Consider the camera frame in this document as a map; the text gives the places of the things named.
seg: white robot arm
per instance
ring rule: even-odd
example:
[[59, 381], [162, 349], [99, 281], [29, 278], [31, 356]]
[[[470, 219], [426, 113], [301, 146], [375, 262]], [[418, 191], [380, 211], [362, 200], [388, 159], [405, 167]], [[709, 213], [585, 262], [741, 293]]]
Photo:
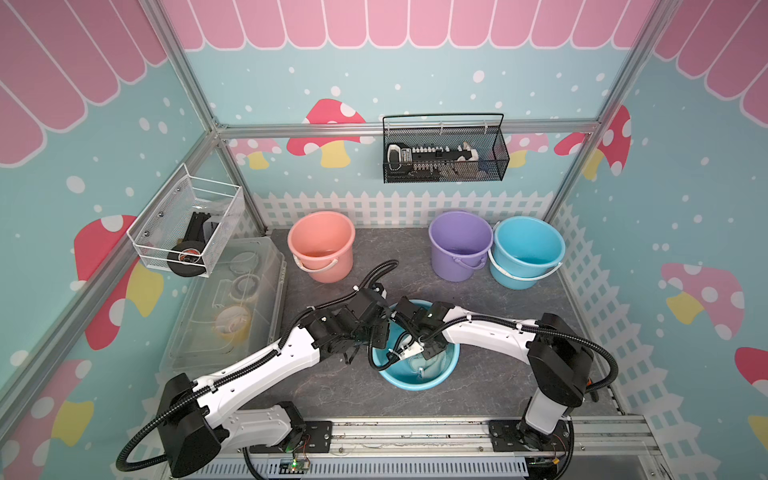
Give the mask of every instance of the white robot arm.
[[[502, 319], [443, 302], [435, 302], [427, 310], [406, 297], [392, 310], [384, 299], [383, 286], [376, 283], [381, 271], [388, 271], [381, 266], [377, 267], [379, 273], [374, 274], [374, 269], [366, 277], [362, 289], [304, 310], [279, 341], [259, 352], [193, 382], [184, 374], [170, 380], [157, 417], [125, 446], [116, 462], [118, 470], [168, 461], [174, 477], [183, 477], [205, 466], [222, 449], [275, 445], [284, 452], [293, 450], [305, 433], [293, 404], [281, 402], [246, 415], [237, 413], [238, 409], [282, 379], [337, 353], [346, 357], [347, 350], [361, 346], [367, 346], [369, 363], [377, 370], [416, 353], [431, 358], [448, 343], [490, 349], [531, 365], [538, 388], [518, 426], [520, 443], [531, 450], [541, 450], [549, 443], [558, 421], [581, 404], [586, 392], [616, 378], [617, 365], [610, 354], [576, 336], [555, 315], [546, 313], [540, 320]], [[371, 351], [386, 347], [390, 321], [403, 327], [412, 339], [405, 338], [401, 344], [408, 346], [397, 345], [397, 351], [387, 353], [389, 361], [377, 366]], [[592, 350], [608, 360], [611, 374], [588, 387]], [[128, 462], [133, 448], [155, 428], [165, 454]]]

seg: plastic box lid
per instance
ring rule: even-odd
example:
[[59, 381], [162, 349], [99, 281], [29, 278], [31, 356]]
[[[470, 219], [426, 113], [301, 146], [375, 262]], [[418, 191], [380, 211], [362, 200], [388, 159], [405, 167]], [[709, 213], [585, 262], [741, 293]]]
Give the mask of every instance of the plastic box lid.
[[285, 269], [285, 256], [271, 239], [230, 240], [210, 277], [192, 281], [161, 371], [197, 378], [273, 342], [282, 316]]

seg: purple bucket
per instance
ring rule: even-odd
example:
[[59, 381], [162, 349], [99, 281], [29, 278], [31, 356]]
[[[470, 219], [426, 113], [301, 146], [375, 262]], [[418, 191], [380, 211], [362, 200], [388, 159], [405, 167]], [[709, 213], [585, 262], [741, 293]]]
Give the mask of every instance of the purple bucket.
[[435, 273], [450, 282], [463, 282], [485, 266], [486, 253], [493, 245], [493, 230], [477, 215], [445, 212], [429, 225], [429, 240]]

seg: bucket handle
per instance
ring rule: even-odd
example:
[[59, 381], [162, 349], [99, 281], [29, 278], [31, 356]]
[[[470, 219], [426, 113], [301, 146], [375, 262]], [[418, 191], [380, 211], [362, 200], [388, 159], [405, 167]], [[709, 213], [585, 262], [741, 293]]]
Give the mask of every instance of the bucket handle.
[[339, 259], [334, 258], [333, 260], [331, 260], [331, 263], [329, 263], [328, 265], [325, 265], [323, 268], [319, 270], [311, 270], [306, 268], [304, 265], [302, 265], [301, 260], [299, 260], [299, 257], [297, 257], [296, 255], [293, 256], [293, 261], [296, 262], [297, 267], [299, 267], [301, 270], [304, 270], [307, 273], [321, 273], [327, 270], [331, 270], [331, 268], [333, 268], [333, 266], [339, 262]]
[[[493, 226], [493, 230], [496, 230], [496, 227], [498, 227], [498, 225], [500, 223], [501, 222], [496, 222], [496, 225]], [[493, 257], [493, 252], [491, 252], [491, 250], [493, 250], [493, 249], [491, 248], [490, 250], [488, 250], [488, 258], [490, 259], [490, 261], [493, 264], [493, 266], [495, 266], [496, 269], [499, 271], [499, 273], [501, 273], [504, 276], [508, 276], [509, 278], [511, 278], [513, 280], [518, 280], [518, 281], [521, 281], [521, 282], [534, 282], [536, 280], [541, 280], [542, 278], [547, 278], [548, 276], [550, 276], [553, 273], [557, 272], [558, 268], [560, 268], [563, 265], [562, 262], [558, 263], [557, 266], [555, 266], [555, 268], [553, 268], [552, 270], [549, 270], [544, 275], [539, 275], [539, 276], [536, 276], [534, 278], [522, 278], [521, 276], [514, 276], [514, 275], [512, 275], [507, 270], [504, 270], [501, 265], [496, 263], [496, 259]]]
[[478, 266], [467, 265], [466, 263], [462, 262], [462, 259], [458, 257], [453, 257], [453, 261], [463, 266], [464, 268], [469, 268], [470, 270], [480, 270], [485, 266], [485, 256], [482, 257], [482, 260], [480, 260], [480, 264]]

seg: stacked buckets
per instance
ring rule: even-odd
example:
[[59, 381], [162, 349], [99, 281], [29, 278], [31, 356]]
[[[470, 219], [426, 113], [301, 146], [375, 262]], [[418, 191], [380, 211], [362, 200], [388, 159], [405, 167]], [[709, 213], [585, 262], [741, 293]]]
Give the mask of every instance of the stacked buckets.
[[485, 266], [487, 254], [493, 278], [513, 290], [531, 288], [552, 275], [565, 255], [560, 233], [532, 217], [511, 217], [492, 229], [469, 212], [446, 212], [429, 225], [429, 239], [432, 269], [441, 278], [467, 280]]

